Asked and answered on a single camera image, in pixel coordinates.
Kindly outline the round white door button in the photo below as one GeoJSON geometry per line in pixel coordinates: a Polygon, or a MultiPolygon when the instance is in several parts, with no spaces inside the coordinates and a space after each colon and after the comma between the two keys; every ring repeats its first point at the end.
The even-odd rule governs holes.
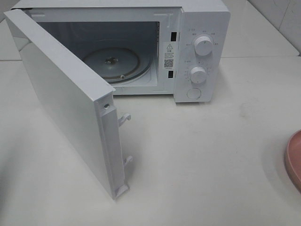
{"type": "Polygon", "coordinates": [[[187,97],[190,99],[199,99],[201,97],[201,90],[198,88],[192,88],[188,90],[187,97]]]}

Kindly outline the white microwave oven body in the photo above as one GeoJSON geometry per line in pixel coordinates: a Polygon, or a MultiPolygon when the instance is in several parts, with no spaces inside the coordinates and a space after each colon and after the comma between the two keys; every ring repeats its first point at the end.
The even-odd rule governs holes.
{"type": "Polygon", "coordinates": [[[24,11],[82,62],[88,54],[109,47],[149,54],[152,63],[145,73],[121,83],[107,82],[113,95],[171,94],[177,103],[212,98],[230,20],[220,0],[22,0],[14,9],[24,11]],[[206,56],[198,56],[193,47],[202,34],[214,41],[206,56]],[[173,69],[163,67],[164,42],[175,44],[173,69]],[[197,66],[207,72],[201,84],[190,79],[197,66]],[[192,88],[201,90],[199,99],[187,97],[192,88]]]}

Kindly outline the white microwave knob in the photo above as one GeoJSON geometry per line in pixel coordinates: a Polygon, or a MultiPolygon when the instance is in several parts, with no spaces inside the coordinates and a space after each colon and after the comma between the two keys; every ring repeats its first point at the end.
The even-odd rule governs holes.
{"type": "Polygon", "coordinates": [[[196,37],[193,41],[195,53],[198,56],[206,56],[213,51],[214,41],[211,36],[202,34],[196,37]]]}
{"type": "Polygon", "coordinates": [[[203,67],[193,67],[190,71],[190,79],[192,83],[201,84],[207,79],[207,72],[203,67]]]}

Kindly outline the white microwave door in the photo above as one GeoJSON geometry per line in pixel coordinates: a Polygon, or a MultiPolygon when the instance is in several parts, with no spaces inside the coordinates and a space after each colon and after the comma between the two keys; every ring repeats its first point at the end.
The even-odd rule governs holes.
{"type": "Polygon", "coordinates": [[[44,30],[24,11],[5,18],[44,109],[82,157],[112,199],[128,186],[119,128],[131,119],[118,117],[114,88],[44,30]]]}

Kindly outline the glass microwave turntable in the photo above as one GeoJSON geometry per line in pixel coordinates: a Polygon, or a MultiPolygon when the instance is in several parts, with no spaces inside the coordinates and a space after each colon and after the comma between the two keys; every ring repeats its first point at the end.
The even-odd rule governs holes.
{"type": "Polygon", "coordinates": [[[135,79],[145,73],[151,63],[149,54],[129,48],[109,47],[96,50],[83,62],[110,84],[135,79]]]}

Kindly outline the pink round plate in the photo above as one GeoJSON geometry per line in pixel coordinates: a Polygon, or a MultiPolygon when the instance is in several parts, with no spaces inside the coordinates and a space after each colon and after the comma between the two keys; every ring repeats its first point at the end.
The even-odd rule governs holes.
{"type": "Polygon", "coordinates": [[[295,132],[289,139],[285,151],[285,169],[297,188],[301,192],[301,131],[295,132]]]}

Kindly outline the white warning label sticker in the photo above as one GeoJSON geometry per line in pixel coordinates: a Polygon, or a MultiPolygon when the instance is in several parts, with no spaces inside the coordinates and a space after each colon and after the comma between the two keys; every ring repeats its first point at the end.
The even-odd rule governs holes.
{"type": "Polygon", "coordinates": [[[175,64],[176,48],[171,42],[163,44],[163,67],[165,69],[173,69],[175,64]]]}

